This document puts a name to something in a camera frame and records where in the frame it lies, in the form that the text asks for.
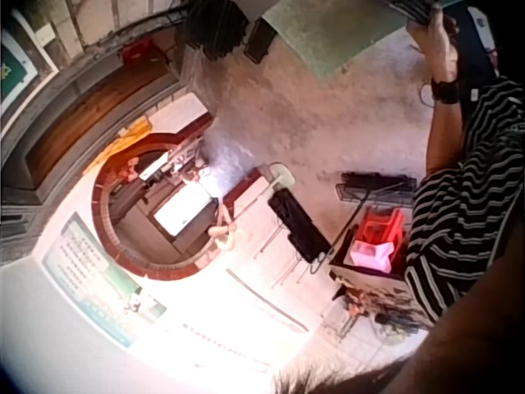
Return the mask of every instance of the striped shirt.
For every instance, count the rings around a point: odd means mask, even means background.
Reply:
[[[479,92],[456,167],[414,196],[405,279],[432,322],[483,275],[523,190],[523,86],[498,78]]]

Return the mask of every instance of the person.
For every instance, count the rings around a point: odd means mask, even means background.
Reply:
[[[351,378],[319,381],[313,371],[282,378],[279,394],[507,392],[519,385],[525,116],[523,85],[507,76],[517,70],[509,41],[498,41],[509,35],[494,34],[504,53],[500,76],[479,90],[463,124],[454,22],[433,7],[429,26],[409,22],[407,30],[431,69],[436,100],[405,279],[435,326],[404,360]]]

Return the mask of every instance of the black wristwatch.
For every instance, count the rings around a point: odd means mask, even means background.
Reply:
[[[431,81],[432,96],[435,101],[443,104],[456,104],[459,102],[459,85],[458,80],[454,82],[437,83],[432,78]]]

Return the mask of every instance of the green mat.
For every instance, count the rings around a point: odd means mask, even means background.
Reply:
[[[320,78],[406,23],[381,0],[281,0],[263,17]]]

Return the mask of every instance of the pink item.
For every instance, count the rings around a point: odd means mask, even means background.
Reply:
[[[350,246],[349,254],[358,267],[366,267],[390,273],[392,267],[390,266],[389,254],[394,251],[394,244],[386,242],[385,244],[372,245],[367,242],[354,241]]]

